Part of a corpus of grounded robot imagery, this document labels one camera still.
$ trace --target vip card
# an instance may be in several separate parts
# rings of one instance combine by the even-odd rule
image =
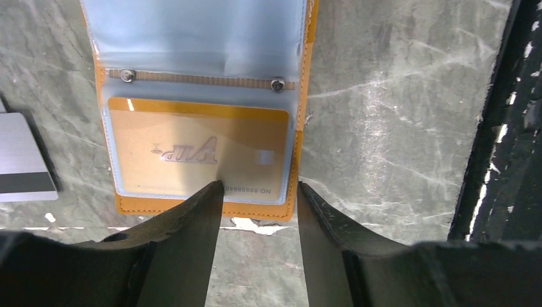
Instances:
[[[119,195],[185,199],[222,180],[226,201],[284,203],[286,111],[115,97],[105,112]]]

